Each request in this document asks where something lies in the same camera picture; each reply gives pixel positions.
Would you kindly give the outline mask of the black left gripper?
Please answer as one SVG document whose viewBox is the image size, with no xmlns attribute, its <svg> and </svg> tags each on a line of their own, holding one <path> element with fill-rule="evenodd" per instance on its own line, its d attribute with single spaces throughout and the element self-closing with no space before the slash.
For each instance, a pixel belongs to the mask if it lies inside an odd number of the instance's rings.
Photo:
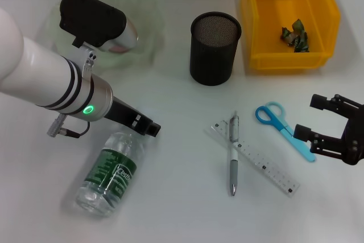
<svg viewBox="0 0 364 243">
<path fill-rule="evenodd" d="M 161 129 L 159 124 L 146 116 L 142 116 L 139 111 L 116 97 L 113 97 L 113 102 L 111 103 L 111 107 L 106 113 L 105 118 L 125 125 L 140 135 L 156 137 Z"/>
</svg>

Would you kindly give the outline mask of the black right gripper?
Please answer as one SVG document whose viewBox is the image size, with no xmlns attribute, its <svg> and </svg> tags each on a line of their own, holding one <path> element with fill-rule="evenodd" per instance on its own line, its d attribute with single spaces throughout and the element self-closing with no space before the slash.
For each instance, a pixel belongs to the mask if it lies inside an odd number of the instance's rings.
<svg viewBox="0 0 364 243">
<path fill-rule="evenodd" d="M 322 135 L 310 128 L 297 124 L 294 137 L 303 142 L 310 142 L 310 152 L 331 158 L 342 158 L 349 165 L 356 165 L 363 159 L 363 105 L 335 94 L 330 100 L 314 94 L 310 107 L 328 110 L 348 118 L 343 132 L 343 140 Z"/>
</svg>

